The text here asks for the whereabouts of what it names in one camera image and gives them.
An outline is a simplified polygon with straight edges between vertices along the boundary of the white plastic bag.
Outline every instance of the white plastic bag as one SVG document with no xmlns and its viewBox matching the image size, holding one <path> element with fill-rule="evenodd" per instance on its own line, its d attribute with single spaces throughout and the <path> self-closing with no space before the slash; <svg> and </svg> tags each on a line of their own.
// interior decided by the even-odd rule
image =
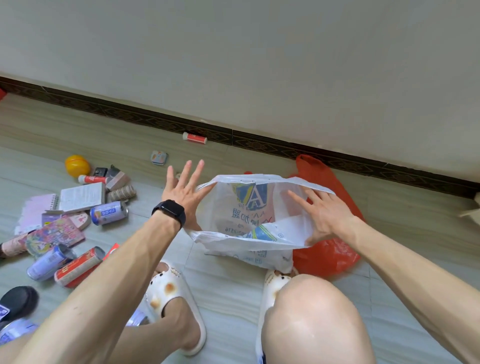
<svg viewBox="0 0 480 364">
<path fill-rule="evenodd" d="M 218 175 L 198 186 L 217 185 L 202 201 L 197 220 L 204 231 L 187 231 L 206 254 L 232 256 L 255 266 L 289 273 L 292 249 L 304 247 L 313 231 L 310 216 L 288 196 L 307 198 L 300 186 L 333 194 L 299 177 L 273 174 Z"/>
</svg>

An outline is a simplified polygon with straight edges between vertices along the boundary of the white wall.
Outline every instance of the white wall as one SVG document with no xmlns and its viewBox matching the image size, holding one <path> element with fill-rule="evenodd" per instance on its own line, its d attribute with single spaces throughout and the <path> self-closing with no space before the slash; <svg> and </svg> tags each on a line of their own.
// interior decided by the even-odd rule
<svg viewBox="0 0 480 364">
<path fill-rule="evenodd" d="M 0 72 L 480 181 L 480 1 L 2 0 Z"/>
</svg>

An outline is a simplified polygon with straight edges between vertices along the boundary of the hand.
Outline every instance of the hand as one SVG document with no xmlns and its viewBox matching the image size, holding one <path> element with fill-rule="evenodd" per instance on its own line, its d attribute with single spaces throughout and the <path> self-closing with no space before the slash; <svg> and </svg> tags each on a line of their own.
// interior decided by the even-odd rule
<svg viewBox="0 0 480 364">
<path fill-rule="evenodd" d="M 346 230 L 349 229 L 351 220 L 355 218 L 347 204 L 334 194 L 314 191 L 306 187 L 302 187 L 302 189 L 313 201 L 313 205 L 310 205 L 292 191 L 289 191 L 288 194 L 308 212 L 315 225 L 313 234 L 307 239 L 306 244 L 311 246 L 332 235 L 339 237 L 344 235 Z"/>
<path fill-rule="evenodd" d="M 162 194 L 162 201 L 173 200 L 177 204 L 183 206 L 186 216 L 185 225 L 183 227 L 190 230 L 199 231 L 202 229 L 197 223 L 195 212 L 197 211 L 200 201 L 202 201 L 203 198 L 215 187 L 214 183 L 197 192 L 195 191 L 204 164 L 205 162 L 203 159 L 198 162 L 197 168 L 190 177 L 190 180 L 188 180 L 188 175 L 190 173 L 190 168 L 192 167 L 191 160 L 185 163 L 185 167 L 183 167 L 179 180 L 173 175 L 172 166 L 169 166 L 167 169 L 167 183 Z"/>
</svg>

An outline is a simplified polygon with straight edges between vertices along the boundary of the forearm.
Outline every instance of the forearm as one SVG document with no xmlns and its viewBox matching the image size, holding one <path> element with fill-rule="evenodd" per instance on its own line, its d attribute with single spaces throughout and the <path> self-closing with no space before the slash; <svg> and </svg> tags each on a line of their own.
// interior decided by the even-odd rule
<svg viewBox="0 0 480 364">
<path fill-rule="evenodd" d="M 480 362 L 480 292 L 354 218 L 339 236 L 373 267 L 420 324 L 464 363 Z"/>
<path fill-rule="evenodd" d="M 103 363 L 179 229 L 156 212 L 50 315 L 15 362 Z"/>
</svg>

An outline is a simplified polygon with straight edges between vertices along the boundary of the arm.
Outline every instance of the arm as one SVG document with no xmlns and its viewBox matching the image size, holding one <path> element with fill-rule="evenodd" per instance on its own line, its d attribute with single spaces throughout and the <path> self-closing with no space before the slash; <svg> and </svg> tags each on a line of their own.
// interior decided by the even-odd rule
<svg viewBox="0 0 480 364">
<path fill-rule="evenodd" d="M 313 205 L 290 192 L 312 217 L 307 243 L 336 235 L 383 278 L 420 324 L 463 363 L 480 362 L 480 292 L 352 215 L 335 195 L 305 189 Z"/>
<path fill-rule="evenodd" d="M 197 225 L 197 206 L 213 188 L 195 192 L 202 160 L 186 183 L 191 165 L 188 161 L 178 183 L 168 168 L 162 195 L 162 201 L 184 207 L 186 228 Z M 155 212 L 45 320 L 15 363 L 104 363 L 179 230 L 179 222 Z"/>
</svg>

